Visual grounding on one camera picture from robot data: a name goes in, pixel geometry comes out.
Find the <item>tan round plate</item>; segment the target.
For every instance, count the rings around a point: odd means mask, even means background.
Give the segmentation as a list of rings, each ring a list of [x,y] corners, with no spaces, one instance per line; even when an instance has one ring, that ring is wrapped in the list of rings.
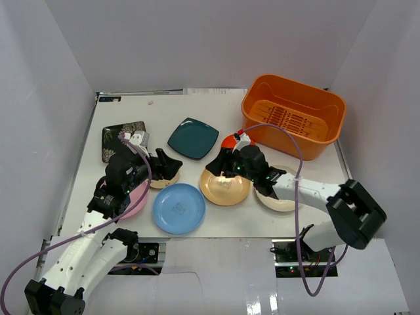
[[[233,178],[223,175],[215,176],[204,169],[199,186],[210,202],[221,206],[232,206],[242,202],[248,196],[251,182],[239,176]]]

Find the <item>teal square plate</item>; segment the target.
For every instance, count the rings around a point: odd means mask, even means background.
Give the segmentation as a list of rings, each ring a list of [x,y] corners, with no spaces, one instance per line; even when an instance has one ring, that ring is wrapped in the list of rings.
[[[218,136],[214,127],[187,117],[173,131],[167,144],[187,158],[200,160],[210,152]]]

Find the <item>pink round plate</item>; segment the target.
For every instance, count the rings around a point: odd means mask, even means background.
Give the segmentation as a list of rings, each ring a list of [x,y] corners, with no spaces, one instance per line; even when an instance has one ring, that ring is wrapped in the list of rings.
[[[96,184],[92,200],[88,204],[88,212],[99,212],[104,219],[128,219],[136,215],[148,199],[147,182],[143,182],[131,191],[123,193],[117,188],[108,188],[106,177],[100,178]]]

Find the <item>blue round plate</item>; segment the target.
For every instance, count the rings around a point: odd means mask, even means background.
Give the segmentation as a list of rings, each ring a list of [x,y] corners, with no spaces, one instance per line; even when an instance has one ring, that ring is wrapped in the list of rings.
[[[160,191],[152,206],[157,226],[170,234],[187,234],[204,220],[206,203],[202,193],[186,183],[172,184]]]

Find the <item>cream white round plate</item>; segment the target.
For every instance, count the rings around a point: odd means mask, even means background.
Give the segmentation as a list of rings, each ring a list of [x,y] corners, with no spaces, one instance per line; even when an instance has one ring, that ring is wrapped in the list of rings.
[[[274,165],[274,167],[277,169],[283,169],[287,173],[292,174],[293,177],[295,177],[297,173],[294,169],[284,165]],[[262,204],[271,210],[281,213],[291,212],[295,210],[295,202],[293,200],[290,201],[284,199],[273,199],[270,197],[263,196],[257,190],[255,190],[255,193],[258,199],[262,202]]]

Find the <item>black floral square plate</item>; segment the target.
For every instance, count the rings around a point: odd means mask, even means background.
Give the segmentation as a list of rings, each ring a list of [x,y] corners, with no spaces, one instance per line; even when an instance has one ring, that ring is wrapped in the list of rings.
[[[125,133],[132,135],[135,131],[145,130],[146,126],[143,121],[104,127],[102,129],[102,161],[108,163],[113,155],[126,154],[129,151],[128,147],[119,139],[119,136],[123,136]]]

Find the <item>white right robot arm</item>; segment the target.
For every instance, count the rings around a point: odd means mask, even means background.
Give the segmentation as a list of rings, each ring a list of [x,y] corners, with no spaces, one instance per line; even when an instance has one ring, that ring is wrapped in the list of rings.
[[[270,199],[295,201],[327,213],[328,222],[309,224],[297,232],[297,256],[306,262],[337,245],[365,249],[387,220],[384,210],[358,181],[328,184],[297,178],[270,166],[257,146],[222,148],[206,169],[215,176],[250,180],[261,195]]]

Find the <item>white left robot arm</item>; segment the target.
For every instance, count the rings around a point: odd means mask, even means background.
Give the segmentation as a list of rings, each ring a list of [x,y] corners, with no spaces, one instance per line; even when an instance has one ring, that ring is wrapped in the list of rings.
[[[117,227],[128,209],[145,197],[132,201],[130,194],[152,180],[171,180],[182,162],[161,149],[155,156],[113,155],[105,175],[96,184],[93,198],[77,234],[55,264],[40,280],[31,280],[24,290],[32,314],[82,314],[87,297],[119,262],[138,256],[137,232]]]

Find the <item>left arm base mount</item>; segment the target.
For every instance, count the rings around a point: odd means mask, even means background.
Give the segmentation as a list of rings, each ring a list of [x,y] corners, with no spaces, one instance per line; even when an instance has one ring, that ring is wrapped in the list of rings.
[[[109,271],[109,275],[158,276],[165,260],[164,243],[141,243],[134,245],[126,258]]]

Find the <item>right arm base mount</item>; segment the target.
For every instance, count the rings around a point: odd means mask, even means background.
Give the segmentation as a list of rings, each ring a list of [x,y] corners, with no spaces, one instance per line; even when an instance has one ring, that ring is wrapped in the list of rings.
[[[295,241],[292,239],[272,240],[270,252],[273,254],[274,267],[277,278],[300,278],[299,262]],[[301,253],[303,270],[307,278],[321,278],[331,249],[324,249],[317,253]]]

